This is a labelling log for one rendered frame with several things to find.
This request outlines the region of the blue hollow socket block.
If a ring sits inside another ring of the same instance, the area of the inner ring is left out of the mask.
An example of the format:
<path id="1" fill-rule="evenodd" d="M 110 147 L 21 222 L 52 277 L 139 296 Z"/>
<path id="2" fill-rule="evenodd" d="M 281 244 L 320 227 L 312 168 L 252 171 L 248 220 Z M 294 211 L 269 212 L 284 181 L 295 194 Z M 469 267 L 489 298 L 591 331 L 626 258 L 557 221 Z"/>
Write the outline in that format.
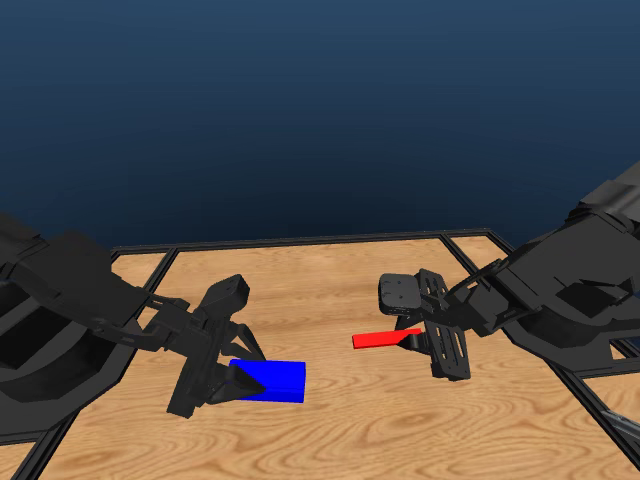
<path id="1" fill-rule="evenodd" d="M 246 401 L 303 403 L 306 385 L 306 363 L 298 361 L 247 361 L 232 359 L 265 387 L 261 393 L 244 397 Z"/>

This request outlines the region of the thin red peg bar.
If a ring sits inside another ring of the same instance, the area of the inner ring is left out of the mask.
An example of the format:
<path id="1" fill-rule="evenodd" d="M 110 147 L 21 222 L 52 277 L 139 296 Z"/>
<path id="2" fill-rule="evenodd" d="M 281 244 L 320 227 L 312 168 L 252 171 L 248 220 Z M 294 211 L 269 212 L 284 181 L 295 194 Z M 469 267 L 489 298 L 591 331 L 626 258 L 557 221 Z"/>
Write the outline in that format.
<path id="1" fill-rule="evenodd" d="M 396 346 L 409 336 L 420 333 L 420 329 L 406 329 L 354 334 L 352 336 L 352 345 L 356 350 Z"/>

